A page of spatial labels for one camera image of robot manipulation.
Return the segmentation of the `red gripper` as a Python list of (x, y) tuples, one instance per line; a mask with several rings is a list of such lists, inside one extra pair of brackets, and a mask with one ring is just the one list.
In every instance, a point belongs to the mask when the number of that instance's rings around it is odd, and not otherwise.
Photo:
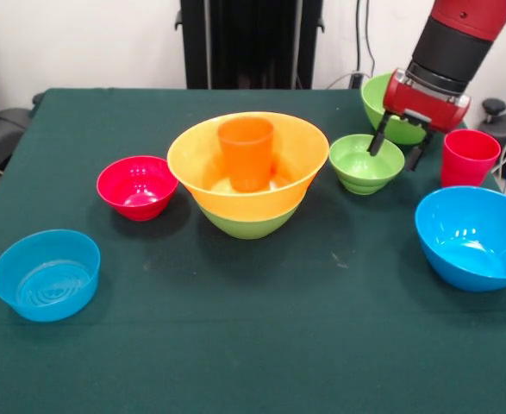
[(452, 96), (433, 91), (411, 78), (403, 69), (396, 69), (390, 76), (383, 98), (386, 112), (368, 147), (370, 156), (376, 156), (382, 147), (391, 114), (402, 119), (413, 118), (414, 122), (420, 123), (427, 130), (423, 140), (411, 149), (404, 164), (407, 171), (413, 172), (432, 141), (433, 130), (447, 133), (458, 127), (469, 110), (471, 101), (466, 94)]

